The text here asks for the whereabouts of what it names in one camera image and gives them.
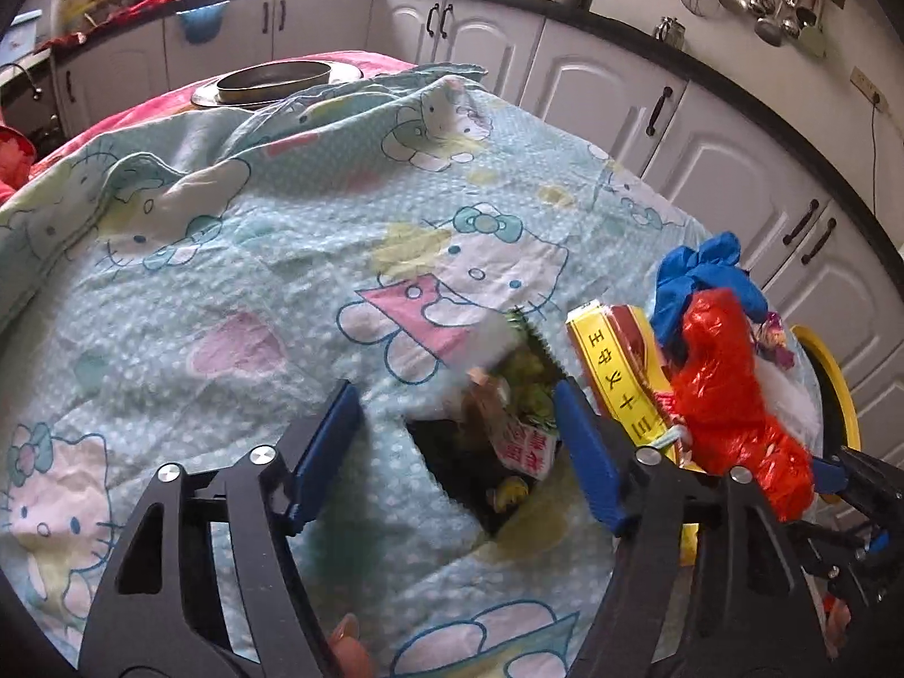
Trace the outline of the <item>yellow rimmed trash bin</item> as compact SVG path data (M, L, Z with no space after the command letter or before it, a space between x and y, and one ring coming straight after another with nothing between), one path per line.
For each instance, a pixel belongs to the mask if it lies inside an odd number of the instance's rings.
M861 433L854 398L838 361L826 343L803 324L792 328L814 368L823 408L823 456L837 455L841 449L861 449Z

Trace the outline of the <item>blue hanging cloth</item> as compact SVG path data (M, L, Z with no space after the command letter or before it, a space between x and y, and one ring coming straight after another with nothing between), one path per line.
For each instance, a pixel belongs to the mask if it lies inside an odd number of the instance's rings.
M205 45L218 38L225 11L230 2L212 3L199 8L184 9L176 14L184 40L192 46Z

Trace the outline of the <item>yellow red snack box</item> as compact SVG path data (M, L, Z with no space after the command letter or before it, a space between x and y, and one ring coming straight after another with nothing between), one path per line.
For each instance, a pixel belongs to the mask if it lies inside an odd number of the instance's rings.
M566 326L601 412L618 421L636 447L653 447L686 466L689 434L671 407L673 387L645 312L593 300L570 311Z

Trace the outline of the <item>red plastic bag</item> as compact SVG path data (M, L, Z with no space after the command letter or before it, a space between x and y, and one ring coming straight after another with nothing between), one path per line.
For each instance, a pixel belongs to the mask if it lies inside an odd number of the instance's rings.
M800 519L814 500L812 456L766 407L736 294L728 288L660 294L651 326L671 361L670 388L656 401L688 429L694 464L717 476L746 468L777 519Z

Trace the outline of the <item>purple snack wrapper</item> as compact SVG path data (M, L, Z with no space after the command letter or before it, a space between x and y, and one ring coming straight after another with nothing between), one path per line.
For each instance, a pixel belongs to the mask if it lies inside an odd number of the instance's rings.
M760 357L782 371L795 366L794 350L789 347L783 320L775 311L769 311L766 319L754 326L754 346Z

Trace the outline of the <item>Hello Kitty blanket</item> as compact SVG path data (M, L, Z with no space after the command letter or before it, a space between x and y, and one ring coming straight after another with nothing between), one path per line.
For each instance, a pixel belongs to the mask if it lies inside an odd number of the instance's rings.
M75 663L158 468L230 466L353 383L366 421L291 551L323 623L386 676L561 676L613 540L558 462L497 537L403 419L464 335L521 312L651 308L706 231L605 151L417 67L93 138L2 211L2 571Z

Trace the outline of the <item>blue rubber glove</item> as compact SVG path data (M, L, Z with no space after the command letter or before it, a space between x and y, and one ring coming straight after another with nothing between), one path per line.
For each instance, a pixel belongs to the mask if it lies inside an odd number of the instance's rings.
M705 240L697 250L679 246L660 262L654 311L650 319L660 347L681 357L686 352L682 321L696 292L725 288L734 292L746 317L754 323L768 319L768 300L749 274L738 266L742 245L725 231Z

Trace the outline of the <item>black kitchen countertop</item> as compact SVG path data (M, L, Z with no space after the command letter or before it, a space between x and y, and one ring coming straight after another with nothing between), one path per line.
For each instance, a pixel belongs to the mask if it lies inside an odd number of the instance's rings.
M135 19L126 21L123 25L98 26L88 35L88 40L84 41L82 45L54 46L50 49L50 55L55 58L56 64L64 64L118 35L124 35L140 26L149 25L157 19L170 17L178 9L207 6L216 2L221 2L221 0L167 2L156 8L140 12ZM863 236L876 257L880 259L881 265L884 266L885 272L889 274L892 282L895 285L901 285L902 257L896 250L892 239L881 227L881 222L867 207L863 198L855 192L855 188L838 172L832 162L807 140L805 135L801 135L783 116L777 114L774 108L764 104L761 99L754 97L752 93L747 92L731 78L725 77L723 73L717 72L708 64L700 62L686 52L680 52L674 47L654 40L654 37L645 34L644 31L628 25L624 21L605 17L605 15L567 8L553 0L478 0L478 2L493 3L518 9L518 11L531 12L541 15L544 19L552 19L559 21L562 25L572 26L572 28L593 35L599 40L623 47L627 51L645 58L648 62L657 64L657 66L667 69L668 72L708 90L714 97L723 99L739 114L749 121L753 121L760 129L770 133L772 138L792 158L805 167L806 172L811 173L811 176L815 177L823 188L826 188L827 193L843 208L847 218L852 220L858 233Z

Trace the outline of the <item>round metal pan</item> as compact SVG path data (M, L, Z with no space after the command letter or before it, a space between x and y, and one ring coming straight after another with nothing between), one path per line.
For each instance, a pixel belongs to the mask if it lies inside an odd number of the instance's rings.
M362 69L340 62L290 60L245 67L194 89L194 107L261 108L302 90L363 78Z

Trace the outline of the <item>green snack wrapper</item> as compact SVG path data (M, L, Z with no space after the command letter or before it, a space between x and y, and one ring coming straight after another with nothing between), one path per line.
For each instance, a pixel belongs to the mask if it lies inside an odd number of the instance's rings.
M521 311L467 329L438 392L405 427L451 501L495 536L549 475L561 449L553 389L566 378Z

